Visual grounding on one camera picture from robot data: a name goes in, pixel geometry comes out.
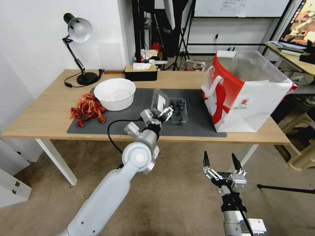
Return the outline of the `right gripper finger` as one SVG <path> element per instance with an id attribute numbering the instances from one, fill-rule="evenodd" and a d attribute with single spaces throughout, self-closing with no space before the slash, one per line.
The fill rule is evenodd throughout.
<path id="1" fill-rule="evenodd" d="M 203 158 L 203 173 L 205 176 L 210 180 L 220 181 L 223 180 L 223 177 L 218 174 L 214 169 L 210 167 L 210 162 L 208 158 L 207 151 L 204 151 L 204 158 Z"/>
<path id="2" fill-rule="evenodd" d="M 234 173 L 245 177 L 247 174 L 247 171 L 242 168 L 240 161 L 237 159 L 234 153 L 232 153 L 231 156 L 232 156 L 232 161 L 235 168 Z"/>

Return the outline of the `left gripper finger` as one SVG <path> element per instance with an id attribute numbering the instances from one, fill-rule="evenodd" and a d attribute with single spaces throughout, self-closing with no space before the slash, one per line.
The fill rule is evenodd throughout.
<path id="1" fill-rule="evenodd" d="M 161 123 L 167 122 L 173 115 L 174 110 L 163 110 L 161 112 Z"/>
<path id="2" fill-rule="evenodd" d="M 173 106 L 165 108 L 157 117 L 160 122 L 167 122 L 173 115 Z"/>

